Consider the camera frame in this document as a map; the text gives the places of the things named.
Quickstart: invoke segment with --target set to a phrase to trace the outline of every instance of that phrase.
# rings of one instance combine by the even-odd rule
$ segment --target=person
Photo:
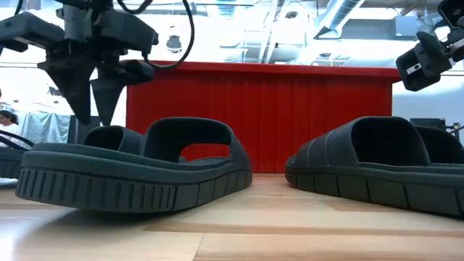
[[[12,134],[16,134],[18,136],[21,135],[21,128],[19,127],[19,122],[17,119],[17,115],[13,112],[9,112],[7,110],[0,110],[0,130],[2,131],[7,131]],[[15,142],[16,144],[21,145],[21,141],[12,138],[10,136],[2,135],[3,137],[9,139],[12,142]],[[3,144],[0,142],[0,147],[2,148],[9,148],[8,145]]]

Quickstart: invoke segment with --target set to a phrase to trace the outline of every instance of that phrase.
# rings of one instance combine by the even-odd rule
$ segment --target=wooden table
[[[0,186],[0,260],[464,260],[464,221],[299,191],[282,175],[173,215],[84,212]]]

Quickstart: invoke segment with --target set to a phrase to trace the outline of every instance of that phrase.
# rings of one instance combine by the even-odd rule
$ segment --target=red wall panel
[[[229,124],[256,173],[282,173],[311,138],[366,115],[392,113],[394,69],[184,62],[131,86],[127,127],[144,133],[164,117],[208,117]],[[188,159],[227,155],[190,146]]]

